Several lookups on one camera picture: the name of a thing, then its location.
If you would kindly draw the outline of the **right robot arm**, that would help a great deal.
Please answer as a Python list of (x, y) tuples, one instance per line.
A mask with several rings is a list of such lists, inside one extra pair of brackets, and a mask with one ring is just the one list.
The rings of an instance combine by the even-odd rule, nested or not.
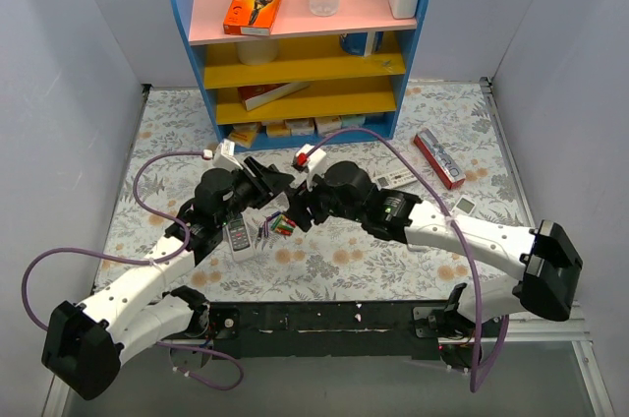
[(310, 176), (286, 192), (288, 217), (307, 231), (329, 217), (358, 222), (376, 239), (431, 247), (497, 268), (503, 275), (466, 286), (444, 312), (446, 327), (467, 335), (499, 316), (529, 312), (542, 319), (570, 318), (583, 261), (563, 227), (503, 226), (468, 215), (448, 217), (434, 204), (398, 190), (381, 189), (351, 161)]

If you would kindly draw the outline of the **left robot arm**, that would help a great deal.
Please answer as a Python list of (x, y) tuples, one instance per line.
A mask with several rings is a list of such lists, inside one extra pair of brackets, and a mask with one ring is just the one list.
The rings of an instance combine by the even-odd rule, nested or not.
[[(101, 395), (122, 365), (161, 338), (208, 329), (208, 304), (190, 288), (166, 293), (223, 240), (226, 224), (261, 209), (293, 182), (275, 165), (248, 156), (232, 169), (205, 171), (193, 197), (152, 250), (109, 286), (78, 304), (62, 302), (48, 321), (42, 364), (85, 400)], [(154, 304), (158, 294), (164, 299)]]

